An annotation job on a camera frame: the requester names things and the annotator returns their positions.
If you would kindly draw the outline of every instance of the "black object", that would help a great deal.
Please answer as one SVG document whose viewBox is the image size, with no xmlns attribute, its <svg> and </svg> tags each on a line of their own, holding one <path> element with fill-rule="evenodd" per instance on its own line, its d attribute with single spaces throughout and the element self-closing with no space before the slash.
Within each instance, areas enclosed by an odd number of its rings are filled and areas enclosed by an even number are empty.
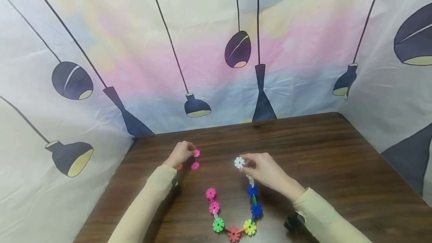
<svg viewBox="0 0 432 243">
<path fill-rule="evenodd" d="M 255 66 L 256 81 L 258 82 L 258 100 L 256 101 L 255 113 L 253 114 L 252 122 L 275 120 L 277 119 L 275 111 L 271 106 L 267 95 L 264 92 L 264 75 L 266 65 L 259 64 Z"/>
<path fill-rule="evenodd" d="M 299 228 L 299 226 L 302 226 L 304 223 L 305 223 L 305 218 L 296 212 L 293 217 L 288 217 L 285 220 L 283 226 L 290 233 L 294 233 Z"/>
</svg>

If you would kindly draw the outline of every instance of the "lamp cord illustration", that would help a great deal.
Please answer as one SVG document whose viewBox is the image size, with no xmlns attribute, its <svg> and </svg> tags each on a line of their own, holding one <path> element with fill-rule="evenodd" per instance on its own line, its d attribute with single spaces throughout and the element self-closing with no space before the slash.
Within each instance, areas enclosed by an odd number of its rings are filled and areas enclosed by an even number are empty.
<svg viewBox="0 0 432 243">
<path fill-rule="evenodd" d="M 9 104 L 22 118 L 23 120 L 25 120 L 25 122 L 47 143 L 49 144 L 50 141 L 48 141 L 48 139 L 45 138 L 45 136 L 42 135 L 42 133 L 40 133 L 40 131 L 29 121 L 29 119 L 23 115 L 23 113 L 16 107 L 14 106 L 14 104 L 10 103 L 7 99 L 3 98 L 2 96 L 0 96 L 0 99 L 2 99 L 3 101 L 5 101 L 7 104 Z"/>
<path fill-rule="evenodd" d="M 261 50 L 260 50 L 260 0 L 256 1 L 256 37 L 258 44 L 258 65 L 261 64 Z"/>
<path fill-rule="evenodd" d="M 161 18 L 162 18 L 162 22 L 165 25 L 166 32 L 168 33 L 169 42 L 171 44 L 171 48 L 172 48 L 172 51 L 174 53 L 175 60 L 177 62 L 178 70 L 180 71 L 181 79 L 183 80 L 183 84 L 184 84 L 184 87 L 186 89 L 186 92 L 189 94 L 188 86 L 186 85 L 185 77 L 183 76 L 182 68 L 180 67 L 179 59 L 177 58 L 176 50 L 174 49 L 173 40 L 171 39 L 170 31 L 168 30 L 167 23 L 165 22 L 165 18 L 162 14 L 162 10 L 161 10 L 161 7 L 159 5 L 159 1 L 158 0 L 155 0 L 155 1 L 156 1 L 157 8 L 159 9 L 159 13 L 161 15 Z"/>
<path fill-rule="evenodd" d="M 237 21 L 238 21 L 238 31 L 240 32 L 240 8 L 239 8 L 239 0 L 237 2 Z"/>
<path fill-rule="evenodd" d="M 355 51 L 355 55 L 354 55 L 354 59 L 353 59 L 352 63 L 355 63 L 355 62 L 356 62 L 357 55 L 358 55 L 359 50 L 360 50 L 360 45 L 361 45 L 361 43 L 362 43 L 362 41 L 363 41 L 363 36 L 365 35 L 366 27 L 368 26 L 369 18 L 370 18 L 370 16 L 371 16 L 372 9 L 373 9 L 373 7 L 374 7 L 374 5 L 375 5 L 375 1 L 376 1 L 376 0 L 373 0 L 373 1 L 372 1 L 372 5 L 370 5 L 369 13 L 367 14 L 366 22 L 364 23 L 363 32 L 361 33 L 360 41 L 358 42 L 357 50 Z"/>
<path fill-rule="evenodd" d="M 16 10 L 16 12 L 21 16 L 21 18 L 23 18 L 25 20 L 25 22 L 28 24 L 28 26 L 36 33 L 36 35 L 40 38 L 40 40 L 43 42 L 43 44 L 45 44 L 45 46 L 48 48 L 48 50 L 55 56 L 55 58 L 59 61 L 59 63 L 61 63 L 62 61 L 60 60 L 60 58 L 56 55 L 56 53 L 54 53 L 54 51 L 51 49 L 51 47 L 48 46 L 47 42 L 42 38 L 42 36 L 35 30 L 35 28 L 32 26 L 32 24 L 28 21 L 28 19 L 25 18 L 25 16 L 20 12 L 19 9 L 17 9 L 17 7 L 15 7 L 15 5 L 11 2 L 11 0 L 7 0 L 9 2 L 9 4 L 12 5 L 12 7 Z"/>
<path fill-rule="evenodd" d="M 62 26 L 65 28 L 65 30 L 68 32 L 69 36 L 72 38 L 73 42 L 76 44 L 76 46 L 79 48 L 79 50 L 82 52 L 82 54 L 85 56 L 85 58 L 87 59 L 88 63 L 90 64 L 90 66 L 93 68 L 94 72 L 96 73 L 97 77 L 99 78 L 99 80 L 102 82 L 103 86 L 105 88 L 107 88 L 107 85 L 105 84 L 105 82 L 103 81 L 102 77 L 100 76 L 99 72 L 96 70 L 95 66 L 93 65 L 92 61 L 90 60 L 90 58 L 87 56 L 87 54 L 85 53 L 85 51 L 83 50 L 83 48 L 81 47 L 81 45 L 78 43 L 77 39 L 75 39 L 75 37 L 72 35 L 71 31 L 69 30 L 69 28 L 66 26 L 66 24 L 63 22 L 62 18 L 60 18 L 59 14 L 54 10 L 53 6 L 51 6 L 51 4 L 48 2 L 48 0 L 43 0 L 45 1 L 45 3 L 48 5 L 49 9 L 51 9 L 51 11 L 54 13 L 54 15 L 57 17 L 57 19 L 59 20 L 59 22 L 62 24 Z"/>
</svg>

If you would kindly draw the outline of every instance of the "lamp shade illustration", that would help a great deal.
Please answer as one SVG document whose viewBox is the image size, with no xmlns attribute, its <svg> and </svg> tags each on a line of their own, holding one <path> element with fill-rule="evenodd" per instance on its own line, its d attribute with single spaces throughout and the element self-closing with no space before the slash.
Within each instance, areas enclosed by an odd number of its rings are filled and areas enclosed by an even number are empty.
<svg viewBox="0 0 432 243">
<path fill-rule="evenodd" d="M 55 90 L 65 98 L 82 100 L 93 92 L 93 82 L 88 73 L 73 62 L 60 62 L 53 71 Z"/>
<path fill-rule="evenodd" d="M 187 101 L 184 110 L 188 117 L 200 117 L 212 112 L 210 106 L 202 100 L 195 99 L 192 93 L 186 94 Z"/>
<path fill-rule="evenodd" d="M 357 78 L 357 67 L 358 64 L 356 63 L 357 55 L 359 54 L 360 46 L 363 41 L 363 37 L 366 32 L 366 28 L 369 23 L 369 18 L 371 16 L 372 10 L 374 8 L 376 0 L 372 0 L 372 4 L 369 8 L 369 13 L 366 17 L 366 22 L 364 23 L 363 32 L 361 33 L 360 40 L 358 41 L 357 49 L 355 50 L 354 59 L 352 60 L 352 63 L 348 65 L 347 71 L 336 80 L 336 83 L 333 86 L 333 95 L 335 96 L 343 96 L 344 100 L 348 99 L 348 95 L 350 93 L 351 86 L 353 85 L 354 81 Z"/>
<path fill-rule="evenodd" d="M 139 121 L 134 115 L 128 112 L 125 109 L 122 101 L 117 95 L 114 87 L 107 87 L 103 89 L 103 92 L 110 98 L 110 100 L 117 106 L 120 110 L 123 120 L 126 123 L 127 132 L 135 137 L 140 137 L 143 135 L 152 135 L 154 134 L 145 124 Z"/>
<path fill-rule="evenodd" d="M 179 59 L 177 58 L 177 53 L 176 53 L 176 50 L 174 48 L 173 39 L 171 39 L 170 30 L 168 30 L 168 26 L 167 26 L 167 23 L 165 22 L 165 18 L 163 16 L 162 9 L 159 5 L 159 1 L 158 0 L 154 0 L 154 1 L 156 1 L 157 9 L 159 9 L 159 14 L 160 14 L 162 22 L 165 26 L 165 30 L 167 32 L 168 39 L 169 39 L 169 42 L 171 44 L 171 49 L 172 49 L 172 52 L 174 54 L 175 61 L 177 62 L 177 67 L 178 67 L 178 70 L 180 72 L 181 79 L 183 80 L 184 88 L 186 89 L 186 100 L 187 101 L 184 104 L 184 111 L 185 111 L 186 115 L 188 117 L 191 117 L 191 118 L 206 116 L 212 112 L 210 109 L 210 106 L 207 103 L 205 103 L 204 101 L 196 99 L 195 96 L 189 92 L 188 86 L 186 85 L 185 77 L 183 76 L 182 68 L 180 67 Z"/>
<path fill-rule="evenodd" d="M 90 76 L 88 75 L 88 73 L 86 73 L 82 67 L 78 66 L 73 62 L 61 61 L 59 57 L 54 53 L 54 51 L 48 46 L 47 42 L 40 36 L 40 34 L 29 23 L 29 21 L 25 18 L 25 16 L 23 16 L 23 14 L 14 6 L 14 4 L 12 4 L 10 0 L 8 1 L 15 8 L 15 10 L 20 14 L 20 16 L 26 21 L 29 27 L 31 27 L 31 29 L 37 34 L 37 36 L 45 44 L 45 46 L 52 52 L 52 54 L 59 61 L 59 64 L 57 65 L 57 67 L 55 67 L 52 75 L 52 82 L 55 90 L 63 97 L 72 100 L 82 100 L 88 98 L 93 92 L 93 82 Z M 65 22 L 63 22 L 62 18 L 60 18 L 56 10 L 54 10 L 53 6 L 49 3 L 48 0 L 43 0 L 43 1 L 48 5 L 49 9 L 53 12 L 53 14 L 62 24 L 66 32 L 68 32 L 68 34 L 71 36 L 73 42 L 82 52 L 82 55 L 86 58 L 91 68 L 96 73 L 100 82 L 103 84 L 103 87 L 105 87 L 105 90 L 103 90 L 105 94 L 111 100 L 113 99 L 116 100 L 114 104 L 120 109 L 120 112 L 123 116 L 124 123 L 126 125 L 126 129 L 128 130 L 128 132 L 135 137 L 154 134 L 144 123 L 139 121 L 139 119 L 134 117 L 130 112 L 128 112 L 125 109 L 116 90 L 113 87 L 108 87 L 105 84 L 105 81 L 103 81 L 102 76 L 97 71 L 96 67 L 88 57 L 87 53 L 84 51 L 84 49 L 81 47 L 77 39 L 74 37 L 74 35 L 69 30 L 69 28 L 66 26 Z"/>
<path fill-rule="evenodd" d="M 93 154 L 93 147 L 88 143 L 78 142 L 73 144 L 62 144 L 59 141 L 50 142 L 29 119 L 17 108 L 0 96 L 0 99 L 11 106 L 25 122 L 47 143 L 45 148 L 52 153 L 52 159 L 57 169 L 68 177 L 76 177 L 84 169 Z"/>
<path fill-rule="evenodd" d="M 419 194 L 430 156 L 432 123 L 414 135 L 386 149 L 381 155 Z"/>
<path fill-rule="evenodd" d="M 256 101 L 255 113 L 253 113 L 252 122 L 263 120 L 277 119 L 275 111 L 271 106 L 267 95 L 264 92 L 264 76 L 266 73 L 266 65 L 261 64 L 261 50 L 260 50 L 260 0 L 257 0 L 256 11 L 256 36 L 258 47 L 258 65 L 255 66 L 256 82 L 258 84 L 258 99 Z"/>
<path fill-rule="evenodd" d="M 244 67 L 251 57 L 251 39 L 245 31 L 240 30 L 240 8 L 237 2 L 238 32 L 232 36 L 225 47 L 225 62 L 231 68 Z"/>
<path fill-rule="evenodd" d="M 333 87 L 333 95 L 344 96 L 344 99 L 348 99 L 350 88 L 357 78 L 356 70 L 357 63 L 349 64 L 347 71 L 338 78 Z"/>
<path fill-rule="evenodd" d="M 394 38 L 394 52 L 407 65 L 432 65 L 432 3 L 411 15 Z"/>
<path fill-rule="evenodd" d="M 266 65 L 259 64 L 255 66 L 256 81 L 258 82 L 258 100 L 256 101 L 255 113 L 253 114 L 252 121 L 275 120 L 276 114 L 270 104 L 267 95 L 264 92 L 264 76 L 266 72 Z"/>
</svg>

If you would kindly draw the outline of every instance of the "fabric backdrop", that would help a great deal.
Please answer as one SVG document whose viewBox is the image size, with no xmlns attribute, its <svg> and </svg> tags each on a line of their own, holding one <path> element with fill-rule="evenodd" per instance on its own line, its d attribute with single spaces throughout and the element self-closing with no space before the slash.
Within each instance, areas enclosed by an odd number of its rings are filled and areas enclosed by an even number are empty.
<svg viewBox="0 0 432 243">
<path fill-rule="evenodd" d="M 73 242 L 134 137 L 330 111 L 432 203 L 431 3 L 0 0 L 0 241 Z"/>
</svg>

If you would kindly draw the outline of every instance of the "chain of flower blocks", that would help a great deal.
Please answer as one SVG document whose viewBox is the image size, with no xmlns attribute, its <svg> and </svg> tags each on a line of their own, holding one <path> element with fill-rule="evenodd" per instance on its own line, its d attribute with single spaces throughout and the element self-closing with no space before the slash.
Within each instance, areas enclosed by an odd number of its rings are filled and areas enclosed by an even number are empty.
<svg viewBox="0 0 432 243">
<path fill-rule="evenodd" d="M 257 231 L 257 225 L 255 223 L 255 220 L 257 220 L 263 214 L 263 208 L 257 202 L 257 198 L 256 198 L 256 195 L 258 194 L 258 188 L 255 186 L 253 178 L 252 177 L 248 177 L 248 178 L 249 178 L 249 186 L 247 187 L 247 194 L 250 196 L 252 200 L 252 205 L 250 206 L 250 212 L 252 214 L 252 218 L 244 222 L 243 229 L 239 229 L 236 226 L 231 226 L 230 228 L 227 229 L 225 227 L 224 220 L 222 220 L 222 218 L 219 217 L 218 215 L 221 207 L 219 206 L 219 203 L 215 200 L 216 190 L 214 188 L 209 188 L 205 192 L 206 197 L 208 198 L 208 200 L 210 200 L 210 206 L 208 207 L 208 211 L 215 218 L 213 221 L 213 230 L 216 233 L 221 233 L 223 231 L 226 231 L 228 234 L 228 239 L 232 243 L 238 242 L 243 232 L 249 236 L 254 235 Z"/>
</svg>

